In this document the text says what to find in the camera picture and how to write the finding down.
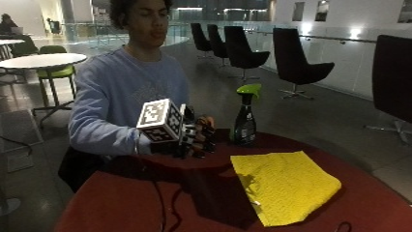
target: light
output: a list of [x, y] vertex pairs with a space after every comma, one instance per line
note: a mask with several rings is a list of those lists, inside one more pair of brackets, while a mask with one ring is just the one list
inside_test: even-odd
[[204, 8], [176, 8], [179, 11], [203, 11]]
[[312, 24], [311, 23], [304, 23], [302, 25], [302, 34], [304, 36], [310, 36], [311, 31], [312, 31]]
[[234, 12], [267, 12], [268, 10], [267, 9], [263, 9], [263, 10], [256, 10], [256, 9], [239, 9], [239, 8], [227, 8], [223, 10], [224, 13], [230, 12], [230, 11], [234, 11]]
[[247, 11], [246, 9], [238, 9], [238, 8], [228, 8], [228, 9], [224, 9], [223, 12], [227, 13], [230, 11], [235, 11], [235, 12], [243, 12], [243, 11]]
[[350, 37], [350, 39], [352, 39], [352, 40], [356, 40], [356, 39], [359, 39], [359, 35], [360, 35], [360, 29], [358, 29], [358, 28], [355, 28], [355, 29], [352, 29], [351, 30], [351, 37]]

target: dark glass bottle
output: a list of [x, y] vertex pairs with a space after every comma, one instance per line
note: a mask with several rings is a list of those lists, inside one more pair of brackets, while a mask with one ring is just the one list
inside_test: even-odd
[[256, 136], [256, 121], [252, 113], [252, 97], [259, 98], [260, 84], [244, 85], [239, 88], [238, 93], [243, 96], [243, 106], [236, 118], [232, 140], [238, 145], [250, 144]]

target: table surface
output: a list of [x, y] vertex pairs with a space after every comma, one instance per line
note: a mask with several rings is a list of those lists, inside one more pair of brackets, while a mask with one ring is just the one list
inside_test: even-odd
[[7, 44], [20, 44], [24, 43], [23, 40], [0, 40], [0, 45], [7, 45]]
[[0, 62], [4, 69], [46, 69], [63, 65], [78, 64], [88, 59], [88, 56], [78, 53], [56, 53], [22, 56]]
[[[232, 145], [227, 137], [222, 130], [216, 152], [204, 159], [162, 155], [114, 159], [71, 199], [56, 231], [160, 231], [163, 206], [152, 180], [166, 204], [166, 231], [334, 232], [343, 221], [359, 232], [411, 231], [408, 202], [364, 171], [323, 150], [268, 133], [258, 133], [252, 147]], [[303, 222], [266, 228], [230, 157], [295, 151], [308, 154], [343, 188]]]

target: yellow towel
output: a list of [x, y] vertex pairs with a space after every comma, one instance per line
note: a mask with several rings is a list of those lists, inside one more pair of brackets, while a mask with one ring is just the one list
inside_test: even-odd
[[231, 156], [264, 226], [303, 221], [342, 187], [304, 152]]

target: person in background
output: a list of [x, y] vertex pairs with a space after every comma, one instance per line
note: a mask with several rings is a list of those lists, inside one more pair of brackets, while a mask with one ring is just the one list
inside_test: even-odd
[[128, 31], [130, 42], [78, 71], [70, 149], [59, 169], [74, 191], [114, 156], [156, 153], [136, 129], [144, 103], [171, 99], [180, 107], [190, 101], [182, 66], [160, 50], [170, 6], [170, 0], [111, 0], [112, 24]]
[[18, 27], [18, 25], [12, 21], [11, 16], [8, 14], [2, 14], [0, 34], [2, 35], [14, 34], [12, 33], [12, 27]]

